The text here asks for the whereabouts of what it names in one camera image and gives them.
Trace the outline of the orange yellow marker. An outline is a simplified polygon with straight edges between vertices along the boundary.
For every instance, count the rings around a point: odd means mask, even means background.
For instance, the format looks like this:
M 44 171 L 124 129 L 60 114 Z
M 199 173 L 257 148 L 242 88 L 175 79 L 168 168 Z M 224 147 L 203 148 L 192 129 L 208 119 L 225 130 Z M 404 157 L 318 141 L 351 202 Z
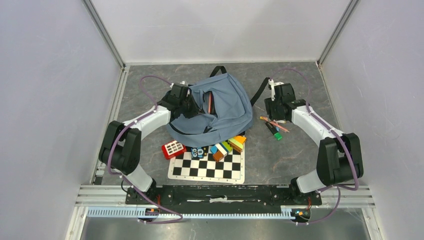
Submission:
M 273 123 L 276 123 L 276 124 L 286 124 L 286 121 L 285 120 L 269 120 L 267 117 L 265 117 L 265 116 L 260 116 L 259 117 L 261 120 L 264 120 L 264 121 L 267 121 L 267 122 L 273 122 Z

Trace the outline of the blue grey backpack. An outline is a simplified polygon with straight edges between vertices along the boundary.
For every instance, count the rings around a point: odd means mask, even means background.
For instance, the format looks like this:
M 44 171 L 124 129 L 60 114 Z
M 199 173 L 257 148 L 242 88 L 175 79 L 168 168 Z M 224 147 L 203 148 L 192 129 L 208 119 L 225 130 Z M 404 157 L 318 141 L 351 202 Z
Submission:
M 209 78 L 189 86 L 200 114 L 183 115 L 166 125 L 170 136 L 192 148 L 215 145 L 244 133 L 253 125 L 253 105 L 268 85 L 265 78 L 255 95 L 248 96 L 243 85 L 224 66 L 216 66 Z M 212 92 L 211 113 L 208 114 L 208 92 Z

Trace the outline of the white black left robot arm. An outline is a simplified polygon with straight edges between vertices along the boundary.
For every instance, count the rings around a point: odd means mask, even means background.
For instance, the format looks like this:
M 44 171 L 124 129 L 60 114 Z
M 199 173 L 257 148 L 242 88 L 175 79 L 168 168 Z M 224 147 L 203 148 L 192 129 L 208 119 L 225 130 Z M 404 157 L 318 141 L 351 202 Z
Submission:
M 138 189 L 140 200 L 151 204 L 157 198 L 157 190 L 152 187 L 153 178 L 140 165 L 142 140 L 180 115 L 194 117 L 199 110 L 189 86 L 175 83 L 149 111 L 125 122 L 110 122 L 98 160 L 106 164 L 110 174 L 118 174 Z

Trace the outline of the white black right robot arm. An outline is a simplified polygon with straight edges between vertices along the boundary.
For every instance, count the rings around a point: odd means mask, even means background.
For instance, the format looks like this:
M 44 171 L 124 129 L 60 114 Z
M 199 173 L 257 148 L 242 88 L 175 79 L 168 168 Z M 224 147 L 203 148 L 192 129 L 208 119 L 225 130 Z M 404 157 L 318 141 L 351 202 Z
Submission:
M 269 120 L 288 121 L 301 128 L 318 146 L 316 168 L 292 180 L 289 199 L 302 204 L 309 193 L 331 187 L 356 191 L 364 174 L 361 143 L 320 117 L 304 99 L 297 99 L 289 83 L 268 81 L 271 96 L 264 100 Z

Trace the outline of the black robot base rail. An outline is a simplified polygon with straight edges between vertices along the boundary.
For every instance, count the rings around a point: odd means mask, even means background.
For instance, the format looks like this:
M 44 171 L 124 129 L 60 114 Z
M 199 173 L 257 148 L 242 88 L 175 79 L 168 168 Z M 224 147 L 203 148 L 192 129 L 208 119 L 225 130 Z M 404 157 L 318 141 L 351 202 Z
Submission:
M 314 191 L 292 185 L 153 185 L 139 193 L 125 190 L 125 204 L 141 207 L 137 220 L 170 224 L 191 219 L 289 219 L 307 222 L 312 207 L 322 205 Z

